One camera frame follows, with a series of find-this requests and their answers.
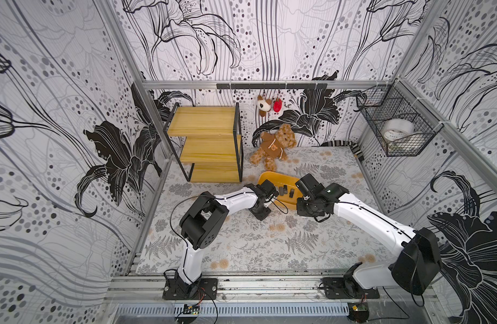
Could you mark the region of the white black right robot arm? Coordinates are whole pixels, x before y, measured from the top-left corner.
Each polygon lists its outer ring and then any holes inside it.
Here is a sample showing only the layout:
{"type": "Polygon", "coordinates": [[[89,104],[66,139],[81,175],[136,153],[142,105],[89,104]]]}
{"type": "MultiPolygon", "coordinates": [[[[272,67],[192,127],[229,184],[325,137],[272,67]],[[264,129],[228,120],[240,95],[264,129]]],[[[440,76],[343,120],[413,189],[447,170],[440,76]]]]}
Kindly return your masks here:
{"type": "Polygon", "coordinates": [[[374,237],[392,254],[392,259],[374,264],[356,263],[344,274],[348,296],[359,297],[365,290],[401,287],[412,296],[422,296],[439,273],[442,263],[436,235],[427,228],[403,225],[368,206],[345,187],[324,186],[306,174],[296,187],[302,197],[296,202],[301,217],[321,223],[336,215],[374,237]]]}

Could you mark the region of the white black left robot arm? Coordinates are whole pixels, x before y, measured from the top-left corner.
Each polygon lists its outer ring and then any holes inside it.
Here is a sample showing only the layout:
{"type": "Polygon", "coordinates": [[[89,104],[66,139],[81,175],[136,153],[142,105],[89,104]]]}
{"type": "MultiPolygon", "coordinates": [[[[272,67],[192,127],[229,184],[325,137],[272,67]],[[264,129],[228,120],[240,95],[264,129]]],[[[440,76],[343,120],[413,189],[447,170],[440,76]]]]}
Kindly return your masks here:
{"type": "Polygon", "coordinates": [[[202,258],[216,239],[227,216],[242,210],[249,211],[257,220],[265,220],[271,213],[269,205],[278,197],[272,182],[248,184],[232,193],[213,195],[206,191],[180,220],[181,237],[186,243],[177,278],[183,287],[197,285],[202,276],[202,258]]]}

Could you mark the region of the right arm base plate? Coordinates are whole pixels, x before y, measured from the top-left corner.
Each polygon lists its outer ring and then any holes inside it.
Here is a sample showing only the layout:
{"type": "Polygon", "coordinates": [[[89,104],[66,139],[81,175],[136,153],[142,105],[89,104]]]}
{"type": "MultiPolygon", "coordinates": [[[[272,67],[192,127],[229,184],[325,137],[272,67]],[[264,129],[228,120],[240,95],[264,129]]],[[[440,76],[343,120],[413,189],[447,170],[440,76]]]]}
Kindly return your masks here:
{"type": "Polygon", "coordinates": [[[364,289],[360,287],[353,279],[344,279],[338,277],[322,278],[319,289],[324,291],[325,297],[331,300],[335,299],[359,299],[372,300],[380,299],[378,289],[364,289]]]}

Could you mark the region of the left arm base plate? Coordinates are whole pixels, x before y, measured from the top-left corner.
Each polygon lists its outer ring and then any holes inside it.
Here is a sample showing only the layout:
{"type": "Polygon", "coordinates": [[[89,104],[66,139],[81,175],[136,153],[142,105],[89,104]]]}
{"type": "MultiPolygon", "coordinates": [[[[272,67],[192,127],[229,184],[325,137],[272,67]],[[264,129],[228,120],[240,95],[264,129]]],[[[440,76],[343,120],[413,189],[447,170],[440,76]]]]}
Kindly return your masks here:
{"type": "Polygon", "coordinates": [[[197,282],[187,284],[181,279],[168,279],[163,299],[166,301],[199,301],[201,298],[217,298],[218,279],[199,278],[197,282]]]}

